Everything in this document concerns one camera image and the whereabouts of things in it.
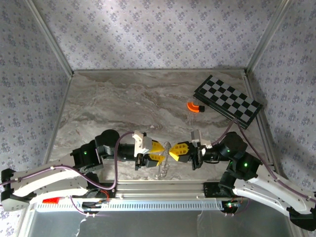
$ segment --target black bracket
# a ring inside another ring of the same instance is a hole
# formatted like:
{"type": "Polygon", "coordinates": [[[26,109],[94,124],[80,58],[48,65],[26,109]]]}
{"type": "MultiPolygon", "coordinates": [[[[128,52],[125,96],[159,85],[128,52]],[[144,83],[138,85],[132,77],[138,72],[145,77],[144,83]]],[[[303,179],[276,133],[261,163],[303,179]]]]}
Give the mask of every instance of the black bracket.
{"type": "MultiPolygon", "coordinates": [[[[105,187],[109,187],[111,186],[113,183],[101,183],[102,186],[105,186],[105,187]]],[[[114,187],[112,188],[112,190],[105,190],[107,191],[107,193],[109,194],[109,198],[115,198],[115,195],[117,193],[117,188],[114,187]]]]}
{"type": "Polygon", "coordinates": [[[219,182],[205,182],[203,183],[204,196],[206,198],[233,198],[230,193],[223,192],[219,188],[219,182]]]}

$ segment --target marble surface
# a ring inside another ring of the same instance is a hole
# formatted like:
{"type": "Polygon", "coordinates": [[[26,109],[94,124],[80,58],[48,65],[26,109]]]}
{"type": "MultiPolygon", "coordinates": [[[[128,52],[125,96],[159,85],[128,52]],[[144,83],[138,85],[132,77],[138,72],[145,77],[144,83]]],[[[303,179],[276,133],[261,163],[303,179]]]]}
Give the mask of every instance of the marble surface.
{"type": "MultiPolygon", "coordinates": [[[[106,129],[121,135],[140,130],[160,142],[171,145],[190,140],[190,131],[199,129],[203,138],[215,141],[230,122],[227,118],[205,107],[205,113],[192,113],[186,103],[194,101],[194,90],[210,75],[246,93],[238,71],[116,71],[79,72],[72,80],[51,160],[69,153],[106,129]]],[[[237,131],[234,124],[231,131],[237,131]]],[[[246,130],[258,152],[265,156],[256,121],[246,130]]],[[[132,137],[123,140],[133,143],[132,137]]],[[[251,148],[248,152],[254,155],[251,148]]],[[[227,162],[203,164],[192,171],[191,163],[168,158],[166,180],[219,180],[227,162]]],[[[158,168],[134,170],[133,162],[119,162],[119,180],[153,180],[158,168]]],[[[113,162],[106,162],[99,172],[100,179],[112,180],[113,162]]]]}

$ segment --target cable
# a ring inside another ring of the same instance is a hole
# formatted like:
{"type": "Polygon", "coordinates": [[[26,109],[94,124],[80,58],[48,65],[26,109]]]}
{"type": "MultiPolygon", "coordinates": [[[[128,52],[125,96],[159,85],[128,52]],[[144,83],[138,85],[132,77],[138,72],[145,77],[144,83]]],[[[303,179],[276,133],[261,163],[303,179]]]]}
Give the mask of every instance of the cable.
{"type": "Polygon", "coordinates": [[[109,199],[110,199],[109,193],[105,190],[101,190],[100,192],[105,194],[107,196],[107,201],[109,201],[109,199]]]}
{"type": "Polygon", "coordinates": [[[74,200],[73,200],[73,197],[72,197],[72,196],[69,196],[69,199],[70,199],[71,203],[73,204],[74,208],[75,208],[80,214],[82,214],[82,215],[84,215],[84,216],[86,216],[86,217],[88,217],[88,216],[92,216],[92,217],[96,217],[96,216],[107,216],[107,215],[98,215],[98,213],[97,213],[97,214],[90,214],[89,212],[84,213],[84,212],[81,211],[79,208],[77,208],[77,206],[76,206],[75,203],[74,203],[74,200]]]}
{"type": "Polygon", "coordinates": [[[240,212],[237,212],[235,215],[241,214],[241,213],[243,213],[244,211],[246,211],[246,210],[248,209],[248,207],[249,207],[250,202],[251,202],[251,199],[248,198],[248,202],[247,202],[246,207],[245,207],[243,210],[241,210],[240,212]]]}
{"type": "Polygon", "coordinates": [[[231,127],[233,126],[234,122],[237,122],[237,118],[234,118],[229,124],[228,127],[226,128],[225,132],[222,134],[222,136],[220,136],[215,142],[212,143],[212,146],[216,145],[217,143],[219,143],[228,133],[228,131],[231,129],[231,127]]]}
{"type": "Polygon", "coordinates": [[[65,169],[65,170],[72,170],[72,171],[76,172],[79,176],[84,178],[87,182],[93,184],[94,186],[96,186],[96,187],[98,187],[100,189],[112,190],[113,188],[116,187],[116,185],[118,183],[118,150],[119,150],[119,143],[120,143],[120,141],[122,140],[123,137],[127,136],[128,134],[132,134],[132,133],[133,132],[127,132],[127,133],[123,134],[117,140],[117,143],[115,144],[115,149],[114,149],[114,170],[115,170],[115,175],[114,175],[114,182],[113,182],[113,184],[110,187],[105,187],[105,186],[102,186],[102,185],[94,182],[93,180],[89,179],[88,177],[86,177],[81,172],[77,171],[76,169],[74,169],[74,168],[72,168],[71,166],[68,166],[68,165],[55,165],[55,166],[53,165],[53,166],[51,166],[49,168],[42,169],[42,170],[37,171],[37,172],[35,172],[33,174],[28,174],[28,175],[25,175],[23,177],[19,177],[19,178],[14,179],[14,180],[5,181],[5,182],[1,183],[0,186],[4,186],[4,185],[11,184],[11,183],[14,183],[14,182],[18,182],[18,181],[21,181],[21,180],[29,179],[29,178],[32,178],[32,177],[37,176],[39,174],[46,173],[46,172],[48,172],[50,170],[65,169]]]}
{"type": "Polygon", "coordinates": [[[316,203],[316,199],[314,198],[310,198],[307,195],[304,195],[294,189],[292,189],[290,186],[288,186],[287,184],[283,183],[281,180],[278,179],[278,177],[274,174],[274,172],[270,169],[270,167],[268,166],[268,164],[266,163],[266,161],[262,158],[262,156],[257,152],[257,150],[254,148],[254,146],[250,143],[249,139],[246,137],[245,133],[243,132],[240,123],[237,121],[237,125],[238,128],[241,132],[241,134],[243,135],[243,137],[245,138],[245,140],[247,141],[247,143],[250,145],[250,147],[252,148],[252,150],[255,152],[255,154],[258,156],[258,158],[260,159],[260,161],[262,162],[262,164],[266,167],[266,169],[268,170],[268,172],[271,174],[271,176],[275,179],[276,182],[278,182],[281,186],[283,186],[284,188],[288,189],[289,191],[295,193],[296,195],[305,198],[306,200],[311,200],[312,202],[316,203]]]}

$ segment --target patterned wallpaper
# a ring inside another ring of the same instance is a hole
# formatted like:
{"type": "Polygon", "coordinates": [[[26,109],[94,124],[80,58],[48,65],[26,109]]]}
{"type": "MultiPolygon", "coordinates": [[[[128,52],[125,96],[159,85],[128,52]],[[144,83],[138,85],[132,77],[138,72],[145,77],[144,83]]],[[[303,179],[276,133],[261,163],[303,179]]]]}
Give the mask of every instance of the patterned wallpaper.
{"type": "MultiPolygon", "coordinates": [[[[21,0],[0,0],[0,170],[43,162],[68,81],[21,0]]],[[[0,236],[21,212],[0,208],[0,236]]]]}
{"type": "Polygon", "coordinates": [[[316,191],[316,2],[296,1],[254,70],[257,99],[288,178],[316,191]]]}
{"type": "Polygon", "coordinates": [[[36,0],[73,70],[246,67],[280,0],[36,0]]]}

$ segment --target black and white checkered board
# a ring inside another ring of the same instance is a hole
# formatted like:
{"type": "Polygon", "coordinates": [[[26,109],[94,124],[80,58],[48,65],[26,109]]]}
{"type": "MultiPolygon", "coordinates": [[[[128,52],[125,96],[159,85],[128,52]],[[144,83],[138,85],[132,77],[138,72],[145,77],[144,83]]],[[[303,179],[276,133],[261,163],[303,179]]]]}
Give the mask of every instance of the black and white checkered board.
{"type": "Polygon", "coordinates": [[[244,129],[262,108],[257,101],[212,75],[195,90],[194,96],[227,118],[237,118],[244,129]]]}

